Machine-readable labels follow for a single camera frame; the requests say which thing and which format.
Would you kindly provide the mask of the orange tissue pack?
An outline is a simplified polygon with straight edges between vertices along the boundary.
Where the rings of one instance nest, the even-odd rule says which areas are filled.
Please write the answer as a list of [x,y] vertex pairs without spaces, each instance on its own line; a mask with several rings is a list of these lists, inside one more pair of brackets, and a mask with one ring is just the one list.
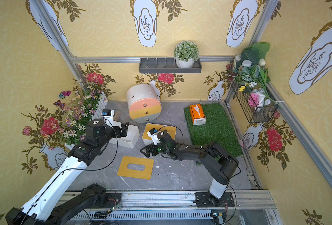
[[194,126],[206,124],[206,116],[201,104],[190,105],[189,110]]

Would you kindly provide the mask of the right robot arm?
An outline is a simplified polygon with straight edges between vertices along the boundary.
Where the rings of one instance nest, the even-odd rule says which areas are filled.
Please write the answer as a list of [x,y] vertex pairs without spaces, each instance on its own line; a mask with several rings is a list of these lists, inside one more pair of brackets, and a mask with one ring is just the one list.
[[167,158],[200,162],[212,176],[213,180],[208,192],[197,192],[194,203],[197,207],[235,206],[235,197],[226,193],[226,188],[234,176],[239,161],[218,142],[212,141],[204,146],[185,145],[176,142],[166,130],[158,132],[151,129],[148,136],[153,143],[146,145],[140,152],[146,156],[167,154]]

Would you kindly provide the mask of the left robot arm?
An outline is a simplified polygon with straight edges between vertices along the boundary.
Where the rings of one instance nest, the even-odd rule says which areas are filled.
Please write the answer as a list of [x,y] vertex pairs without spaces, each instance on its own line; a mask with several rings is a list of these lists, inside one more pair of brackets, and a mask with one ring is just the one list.
[[26,202],[22,208],[12,208],[5,216],[9,225],[63,225],[73,216],[92,206],[104,206],[107,195],[104,187],[91,184],[81,194],[56,206],[73,181],[107,148],[113,138],[126,137],[129,123],[113,126],[103,119],[91,120],[86,137],[75,145],[55,175]]

